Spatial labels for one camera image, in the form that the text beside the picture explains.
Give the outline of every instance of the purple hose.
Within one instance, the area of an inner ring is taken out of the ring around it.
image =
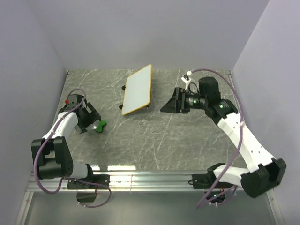
[[[217,71],[214,71],[212,69],[194,69],[192,70],[191,72],[192,73],[195,73],[195,72],[199,72],[199,71],[208,71],[208,72],[211,72],[211,73],[214,73],[218,76],[220,76],[228,85],[229,87],[231,88],[231,90],[233,91],[233,94],[235,95],[238,103],[239,103],[239,106],[240,106],[240,123],[242,123],[244,121],[244,110],[243,110],[243,106],[241,104],[241,100],[240,100],[240,97],[238,95],[238,93],[236,92],[236,90],[234,89],[234,87],[229,83],[229,81],[223,76],[221,75],[220,73],[218,73]],[[216,197],[214,198],[211,198],[209,200],[207,200],[207,196],[212,192],[212,190],[215,188],[215,186],[217,185],[217,183],[220,181],[220,179],[222,178],[222,176],[225,174],[225,172],[228,170],[228,168],[233,164],[234,160],[236,159],[236,157],[239,155],[239,152],[240,152],[240,148],[241,148],[241,145],[242,145],[242,141],[243,141],[243,126],[240,126],[240,140],[239,140],[239,144],[238,144],[238,147],[237,147],[237,150],[234,154],[234,156],[232,157],[232,159],[230,160],[230,162],[226,165],[226,167],[224,168],[224,170],[220,173],[220,175],[217,177],[217,179],[215,180],[215,182],[211,185],[211,187],[209,188],[208,192],[202,197],[202,199],[198,202],[197,206],[196,206],[196,209],[198,208],[201,208],[204,206],[205,203],[207,202],[211,202],[213,199],[217,198],[217,196],[221,196],[223,194],[225,194],[227,191],[231,190],[233,187],[235,187],[232,195],[230,196],[230,198],[234,195],[234,192],[236,191],[237,189],[237,186],[233,186],[231,187],[230,189],[227,189],[226,191],[218,194]]]
[[[52,194],[52,195],[53,195],[53,194],[56,194],[56,193],[60,190],[62,181],[63,181],[64,179],[72,180],[72,178],[62,177],[62,178],[60,179],[59,185],[58,185],[58,187],[57,187],[57,189],[56,189],[55,191],[49,191],[49,190],[47,190],[47,189],[42,185],[41,181],[40,181],[39,178],[38,178],[38,158],[39,158],[39,156],[40,156],[40,154],[41,154],[43,148],[44,148],[45,145],[47,144],[47,142],[53,137],[55,131],[57,130],[57,127],[58,127],[59,124],[62,122],[62,120],[63,120],[66,116],[68,116],[70,113],[72,113],[72,112],[74,112],[76,109],[78,109],[78,108],[84,103],[85,98],[86,98],[86,93],[85,93],[84,90],[82,90],[82,89],[80,89],[80,88],[76,88],[76,89],[72,90],[72,91],[67,95],[67,98],[68,98],[74,91],[76,91],[76,90],[82,91],[82,93],[83,93],[83,99],[82,99],[82,101],[81,101],[77,106],[75,106],[73,109],[71,109],[69,112],[67,112],[66,114],[64,114],[64,115],[62,116],[62,118],[60,118],[60,119],[56,122],[56,124],[54,125],[53,130],[51,131],[50,135],[46,138],[46,140],[43,142],[43,144],[41,145],[41,147],[38,149],[37,155],[36,155],[35,160],[34,160],[34,163],[33,163],[33,173],[34,173],[34,178],[35,178],[35,180],[36,180],[36,182],[37,182],[37,185],[39,186],[39,188],[40,188],[42,191],[44,191],[44,192],[46,192],[46,193],[48,193],[48,194]],[[108,198],[107,198],[107,199],[105,200],[105,202],[103,202],[102,204],[100,204],[100,205],[95,205],[95,206],[88,206],[88,205],[84,205],[83,203],[80,203],[82,206],[85,206],[85,207],[87,207],[87,208],[96,208],[96,207],[100,207],[100,206],[106,204],[106,203],[109,201],[109,199],[111,198],[111,196],[112,196],[112,191],[110,190],[110,188],[109,188],[108,186],[105,186],[105,185],[102,185],[102,184],[97,184],[97,183],[90,183],[90,182],[86,182],[86,181],[83,181],[83,180],[77,180],[77,181],[78,181],[78,182],[81,182],[81,183],[85,183],[85,184],[90,184],[90,185],[95,185],[95,186],[102,186],[102,187],[106,188],[106,189],[109,191],[109,196],[108,196]]]

